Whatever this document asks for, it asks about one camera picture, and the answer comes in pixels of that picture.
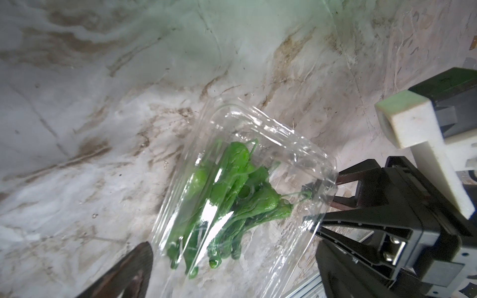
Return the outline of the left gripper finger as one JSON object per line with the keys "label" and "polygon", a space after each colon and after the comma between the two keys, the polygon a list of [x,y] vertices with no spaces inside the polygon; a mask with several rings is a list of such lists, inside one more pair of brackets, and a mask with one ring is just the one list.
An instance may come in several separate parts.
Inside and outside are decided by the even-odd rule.
{"label": "left gripper finger", "polygon": [[102,275],[80,298],[144,298],[152,273],[154,254],[142,242]]}

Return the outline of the clear container peppers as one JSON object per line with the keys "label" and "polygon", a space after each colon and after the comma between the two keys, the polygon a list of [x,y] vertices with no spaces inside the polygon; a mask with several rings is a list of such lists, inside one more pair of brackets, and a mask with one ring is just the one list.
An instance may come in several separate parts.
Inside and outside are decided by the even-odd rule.
{"label": "clear container peppers", "polygon": [[332,155],[259,109],[208,101],[155,223],[149,297],[280,297],[337,175]]}

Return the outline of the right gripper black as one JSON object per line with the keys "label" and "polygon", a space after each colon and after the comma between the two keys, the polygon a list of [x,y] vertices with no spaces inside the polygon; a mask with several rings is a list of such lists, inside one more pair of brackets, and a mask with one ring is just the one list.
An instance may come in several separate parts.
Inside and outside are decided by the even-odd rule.
{"label": "right gripper black", "polygon": [[[337,186],[357,182],[355,196],[336,196]],[[307,224],[378,224],[380,247],[390,272],[381,279],[359,256],[343,250],[336,232],[324,227],[317,251],[328,298],[450,298],[455,292],[477,295],[468,277],[477,269],[477,228],[464,218],[415,166],[398,156],[385,166],[368,159],[303,187],[325,208],[337,212],[306,215]]]}

